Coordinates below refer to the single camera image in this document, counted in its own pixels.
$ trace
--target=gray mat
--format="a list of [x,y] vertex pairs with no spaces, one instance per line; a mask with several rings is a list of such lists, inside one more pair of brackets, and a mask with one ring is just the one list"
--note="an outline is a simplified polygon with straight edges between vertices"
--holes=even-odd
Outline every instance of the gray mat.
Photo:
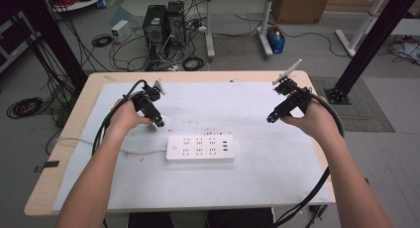
[[[310,77],[316,92],[324,96],[324,88],[333,88],[338,77]],[[365,82],[360,78],[349,93],[352,105],[332,105],[340,116],[345,131],[395,132]]]

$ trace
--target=concrete floor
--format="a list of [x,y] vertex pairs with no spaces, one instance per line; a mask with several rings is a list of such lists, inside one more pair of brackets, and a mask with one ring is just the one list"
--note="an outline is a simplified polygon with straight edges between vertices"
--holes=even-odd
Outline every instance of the concrete floor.
[[[94,6],[70,13],[80,39],[91,49],[90,41],[97,35],[110,33],[111,23],[119,16],[128,16],[140,25],[143,17],[123,11],[126,0],[114,0],[108,8],[99,10]],[[239,13],[241,17],[259,19],[261,14]],[[361,14],[325,13],[317,25],[284,25],[281,29],[289,35],[317,33],[329,38],[332,50],[339,55],[346,52],[334,35],[336,29],[351,36],[363,20]],[[60,22],[68,43],[79,57],[78,44],[69,29]],[[248,32],[256,22],[248,22],[232,14],[215,15],[214,33],[239,34]],[[299,69],[313,76],[341,76],[350,62],[349,57],[336,57],[329,51],[328,41],[316,35],[286,38],[284,52],[269,60],[263,59],[263,50],[255,34],[248,37],[226,38],[215,35],[216,54],[211,62],[205,57],[204,41],[199,37],[195,45],[197,55],[207,60],[202,70],[281,70],[289,68],[299,58],[303,63]],[[380,53],[386,53],[392,37]],[[118,56],[130,59],[145,51],[144,40],[138,40],[121,49]],[[111,68],[108,54],[110,48],[95,49],[93,54],[107,68]],[[363,73],[362,78],[373,94],[395,133],[348,132],[346,140],[357,163],[383,205],[395,227],[420,227],[420,108],[416,91],[420,85],[420,67],[409,61],[392,62],[393,56],[376,56]],[[104,71],[98,63],[83,67],[91,72]],[[24,207],[39,178],[33,172],[47,159],[45,148],[48,139],[58,130],[50,115],[12,120],[6,116],[7,108],[28,97],[47,99],[50,93],[41,89],[47,75],[30,51],[24,52],[0,74],[0,227],[52,227],[55,217],[29,217]],[[278,217],[285,208],[275,208]],[[201,227],[203,212],[176,212],[173,220],[177,227]],[[310,213],[304,209],[284,227],[304,227]],[[107,217],[109,227],[125,227],[126,214]],[[316,220],[313,227],[339,227],[337,209],[330,205],[323,220]]]

